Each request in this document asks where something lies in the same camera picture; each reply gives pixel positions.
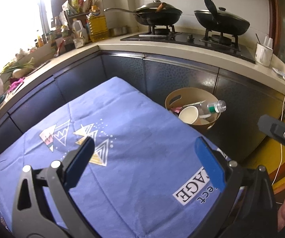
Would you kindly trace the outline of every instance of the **tan plastic basket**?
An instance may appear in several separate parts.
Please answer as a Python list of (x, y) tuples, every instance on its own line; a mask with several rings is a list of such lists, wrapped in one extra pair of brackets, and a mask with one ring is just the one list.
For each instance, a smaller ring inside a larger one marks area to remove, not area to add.
[[(184, 87), (171, 92), (166, 98), (165, 106), (166, 109), (171, 109), (204, 100), (208, 102), (218, 101), (218, 99), (213, 94), (205, 90), (195, 87)], [(210, 123), (200, 124), (200, 125), (189, 124), (189, 126), (193, 127), (200, 133), (205, 133), (208, 129), (210, 129), (214, 125), (219, 116), (220, 113), (215, 113), (212, 114), (209, 118), (207, 118), (207, 121), (209, 121)]]

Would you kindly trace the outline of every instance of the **black wok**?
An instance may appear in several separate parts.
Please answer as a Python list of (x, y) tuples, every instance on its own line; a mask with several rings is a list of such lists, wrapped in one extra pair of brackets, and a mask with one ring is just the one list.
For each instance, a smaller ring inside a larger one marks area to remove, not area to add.
[(121, 8), (108, 8), (104, 11), (123, 11), (134, 14), (136, 21), (146, 26), (169, 26), (174, 25), (182, 14), (182, 11), (159, 0), (143, 5), (142, 7), (129, 11)]
[(250, 23), (232, 13), (226, 12), (225, 8), (217, 10), (212, 0), (204, 0), (208, 10), (197, 10), (194, 14), (198, 22), (206, 29), (240, 36), (248, 30)]

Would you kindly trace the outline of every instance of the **white mug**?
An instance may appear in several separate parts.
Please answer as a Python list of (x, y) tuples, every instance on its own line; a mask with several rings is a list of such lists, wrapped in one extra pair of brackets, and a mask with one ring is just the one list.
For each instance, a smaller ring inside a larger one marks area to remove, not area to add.
[(260, 63), (265, 67), (269, 67), (272, 55), (273, 55), (273, 49), (257, 43), (257, 50), (255, 56), (255, 60), (257, 63)]

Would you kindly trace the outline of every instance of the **cooking oil bottle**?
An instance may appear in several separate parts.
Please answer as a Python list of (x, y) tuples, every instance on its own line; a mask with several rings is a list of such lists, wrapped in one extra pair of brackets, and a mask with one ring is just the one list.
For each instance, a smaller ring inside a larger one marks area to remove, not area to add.
[(100, 9), (94, 5), (88, 16), (91, 41), (96, 42), (109, 37), (109, 31), (106, 25), (106, 18), (101, 15)]

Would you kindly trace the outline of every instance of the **power cord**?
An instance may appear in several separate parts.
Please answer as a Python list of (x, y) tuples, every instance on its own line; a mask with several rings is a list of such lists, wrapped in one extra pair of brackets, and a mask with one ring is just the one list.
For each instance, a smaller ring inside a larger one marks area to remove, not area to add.
[[(282, 103), (281, 121), (282, 121), (282, 118), (283, 118), (284, 102), (285, 102), (285, 95), (284, 95), (284, 99), (283, 99), (283, 103)], [(282, 164), (282, 157), (283, 157), (283, 155), (282, 155), (282, 144), (281, 144), (281, 143), (280, 143), (280, 148), (281, 148), (281, 160), (280, 160), (280, 165), (279, 165), (279, 167), (278, 167), (278, 170), (277, 170), (277, 173), (276, 173), (276, 175), (275, 175), (275, 179), (273, 180), (272, 185), (275, 183), (275, 180), (277, 179), (277, 176), (278, 176), (278, 173), (279, 173), (279, 170), (280, 170), (280, 166), (281, 166), (281, 164)]]

